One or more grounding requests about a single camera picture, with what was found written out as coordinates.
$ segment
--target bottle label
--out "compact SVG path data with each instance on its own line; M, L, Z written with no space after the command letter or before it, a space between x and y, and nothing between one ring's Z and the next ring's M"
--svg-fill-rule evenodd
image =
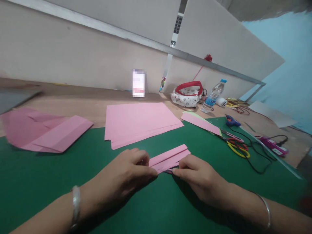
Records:
M216 103L217 100L218 100L218 99L211 99L211 98L207 97L205 103L206 103L208 106L213 106L213 105Z

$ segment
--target water bottle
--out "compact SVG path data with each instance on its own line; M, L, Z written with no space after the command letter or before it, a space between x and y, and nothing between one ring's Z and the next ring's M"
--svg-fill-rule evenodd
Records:
M210 92L208 95L206 101L201 107L201 111L204 113L208 113L211 108L214 106L214 104L217 102L218 98L221 96L221 93L224 90L224 84L227 82L227 80L221 80L220 83L218 83Z

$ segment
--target silver bangle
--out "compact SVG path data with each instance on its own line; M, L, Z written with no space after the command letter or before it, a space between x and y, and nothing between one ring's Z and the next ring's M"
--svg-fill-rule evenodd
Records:
M266 227L266 229L265 229L265 231L268 231L269 229L270 229L270 227L271 227L271 212L270 212L270 208L269 208L269 205L267 204L267 202L264 200L264 198L263 197L261 197L258 193L255 193L255 192L253 192L253 191L250 191L250 192L252 192L252 193L254 193L254 194L256 194L258 197L260 197L260 199L263 201L263 203L266 205L266 207L267 207L267 214L268 214L268 217L269 217L269 222L268 222L268 224L267 224L267 227Z
M72 205L74 211L71 229L76 229L80 212L80 189L76 185L72 188Z

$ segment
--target tape roll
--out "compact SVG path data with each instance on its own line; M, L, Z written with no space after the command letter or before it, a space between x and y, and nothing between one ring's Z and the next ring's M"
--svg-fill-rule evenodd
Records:
M228 102L224 98L219 98L216 102L218 106L225 106Z

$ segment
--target white board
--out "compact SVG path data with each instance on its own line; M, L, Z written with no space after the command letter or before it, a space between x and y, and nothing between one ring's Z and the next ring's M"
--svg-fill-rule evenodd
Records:
M263 80L284 63L280 55L248 31L215 0L188 1L175 48L200 58L211 54L214 63L257 80ZM174 60L176 58L173 58L168 71L164 92L172 91L166 87L170 83L179 85L192 81L199 70L195 71L191 65L188 66L190 69L179 67L175 65L178 61ZM202 70L200 75L206 77L203 77L206 87L213 87L220 80L213 70ZM226 84L226 90L231 96L224 94L224 97L239 98L254 86L242 79L227 77L224 79L233 80L235 85Z
M47 0L170 45L180 0Z
M132 69L158 93L167 54L0 1L0 77L131 89Z
M281 127L288 127L297 123L297 121L293 120L290 116L279 112L276 109L273 109L266 104L255 101L253 104L249 106L255 112L258 112L270 120L272 120L279 128Z

